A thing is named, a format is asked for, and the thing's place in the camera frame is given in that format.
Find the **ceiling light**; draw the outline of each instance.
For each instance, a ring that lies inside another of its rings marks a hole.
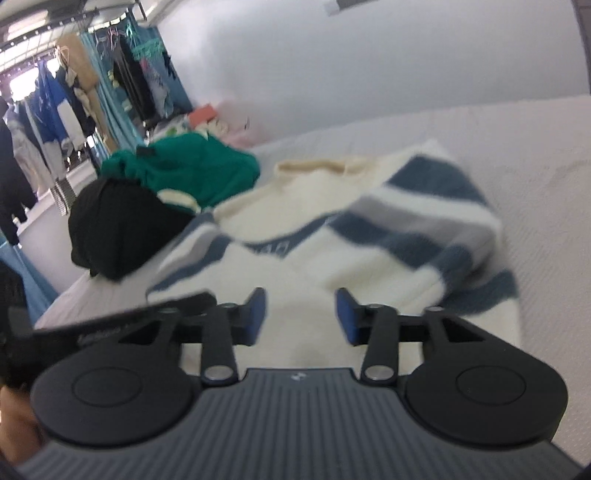
[[[13,38],[20,37],[31,30],[42,27],[47,21],[47,14],[47,10],[42,10],[34,15],[24,18],[23,20],[14,22],[8,27],[7,40],[12,40]]]
[[[150,8],[148,8],[148,9],[146,10],[146,17],[147,17],[147,16],[148,16],[150,13],[152,13],[154,10],[156,10],[156,7],[157,7],[157,6],[158,6],[158,2],[156,2],[156,3],[155,3],[154,5],[152,5]]]

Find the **blue stripe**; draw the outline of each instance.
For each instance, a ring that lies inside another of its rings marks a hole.
[[[183,240],[185,240],[191,233],[197,230],[204,223],[212,223],[214,225],[217,225],[216,221],[213,219],[213,214],[211,212],[200,213],[189,222],[189,224],[184,228],[182,232],[180,232],[174,238],[173,248],[179,246]]]
[[[295,247],[316,233],[326,222],[334,217],[334,215],[336,214],[331,213],[319,217],[289,235],[274,238],[272,240],[265,240],[264,242],[245,243],[244,246],[253,250],[257,254],[272,254],[280,258],[285,258]]]
[[[504,270],[480,287],[453,292],[441,302],[441,306],[458,315],[476,315],[504,300],[517,297],[515,277],[510,271]]]
[[[449,245],[430,261],[443,277],[446,292],[458,288],[472,271],[472,254],[461,245]]]
[[[345,240],[382,248],[415,270],[432,265],[441,273],[447,291],[453,291],[472,270],[472,255],[461,245],[442,247],[420,233],[384,230],[350,212],[339,215],[329,226]]]
[[[345,240],[364,247],[380,247],[414,269],[441,253],[441,247],[424,235],[384,230],[350,212],[339,215],[329,226]]]
[[[484,196],[462,170],[432,158],[414,157],[387,183],[414,193],[486,205]]]
[[[197,275],[199,272],[201,272],[201,270],[208,267],[209,265],[219,262],[226,253],[226,248],[228,248],[230,243],[232,243],[232,240],[225,235],[216,237],[209,246],[207,253],[205,253],[201,260],[195,262],[194,264],[180,268],[173,274],[169,275],[163,281],[151,288],[147,295],[155,291],[166,290],[176,282]]]

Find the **window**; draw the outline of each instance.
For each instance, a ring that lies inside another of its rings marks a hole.
[[[60,68],[58,59],[51,59],[47,62],[47,68],[51,74],[56,76],[56,72]],[[27,95],[35,91],[35,81],[39,76],[39,69],[37,67],[21,73],[18,77],[10,81],[10,90],[12,91],[12,100],[18,102],[23,100]]]

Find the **hanging clothes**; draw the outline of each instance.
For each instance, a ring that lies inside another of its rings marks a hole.
[[[96,86],[96,97],[99,99],[102,109],[105,113],[106,123],[119,148],[126,150],[135,150],[138,145],[144,145],[144,140],[139,136],[130,118],[123,110],[123,106],[115,97],[110,81],[107,75],[107,68],[101,61],[96,49],[95,39],[88,33],[81,33],[79,40],[84,45],[87,56],[94,70],[100,75],[100,82]],[[72,60],[72,51],[70,50],[70,61]],[[107,148],[112,152],[109,144],[105,142]]]
[[[86,92],[90,102],[90,109],[96,117],[97,129],[105,146],[111,153],[119,150],[115,133],[111,130],[111,123],[108,122],[108,114],[106,111],[103,111],[107,107],[102,103],[97,92],[102,74],[100,68],[95,65],[95,62],[91,61],[86,45],[83,44],[81,37],[78,35],[69,34],[59,38],[56,42],[56,47],[60,52],[64,53],[64,55],[59,55],[60,61],[65,62],[69,68],[78,74],[80,87]]]
[[[45,165],[47,166],[48,165],[47,159],[45,158],[45,156],[43,154],[43,150],[41,149],[41,144],[39,143],[37,136],[35,135],[35,132],[33,131],[33,127],[31,126],[31,121],[30,121],[29,115],[27,114],[27,107],[25,105],[24,100],[22,100],[20,102],[16,102],[12,106],[12,110],[14,111],[15,119],[18,120],[18,122],[22,125],[27,138],[35,146],[35,148],[37,150],[39,150],[39,153],[41,154],[43,161],[44,161]]]
[[[34,100],[36,97],[35,94],[31,96],[31,100]],[[31,130],[33,132],[35,141],[41,147],[40,152],[45,158],[45,162],[47,168],[51,173],[51,177],[54,180],[58,179],[65,179],[66,178],[66,165],[64,163],[62,154],[61,154],[61,145],[57,140],[52,141],[45,141],[42,137],[41,132],[39,130],[39,123],[37,122],[37,116],[33,113],[33,109],[29,104],[29,100],[23,100],[23,104],[25,107],[25,111],[27,113],[27,119],[29,125],[31,126]]]
[[[14,158],[38,196],[43,195],[55,183],[39,149],[29,140],[25,127],[15,108],[6,114],[6,123],[12,135]]]
[[[69,67],[60,66],[56,72],[56,80],[67,95],[78,123],[82,127],[82,133],[85,137],[91,136],[96,129],[96,115],[90,107],[90,100],[86,92],[80,87],[77,73]]]
[[[11,245],[18,245],[18,229],[12,216],[26,222],[24,207],[31,209],[36,202],[37,197],[14,158],[10,130],[0,119],[0,230]]]
[[[175,111],[178,113],[192,112],[193,104],[178,79],[172,59],[166,51],[158,29],[140,27],[133,15],[129,15],[121,23],[126,24],[126,34],[135,59],[147,59],[152,68],[161,76],[170,91],[170,99],[174,104]]]
[[[147,59],[140,60],[139,64],[141,65],[142,70],[144,71],[144,77],[150,86],[156,111],[161,118],[168,118],[174,111],[174,105],[170,99],[170,90],[163,82],[160,74],[152,68],[152,65],[150,65]]]
[[[66,151],[71,151],[69,144],[79,150],[86,142],[86,137],[66,93],[50,73],[46,61],[40,61],[38,68],[37,90],[31,100],[31,107],[41,137],[43,141],[59,140]]]
[[[144,72],[127,45],[125,38],[118,36],[113,47],[113,75],[126,91],[131,104],[142,121],[154,119],[156,107]]]

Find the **white wall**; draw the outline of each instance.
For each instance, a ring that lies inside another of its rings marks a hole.
[[[268,138],[379,115],[589,93],[570,0],[185,0],[160,32],[195,104]]]

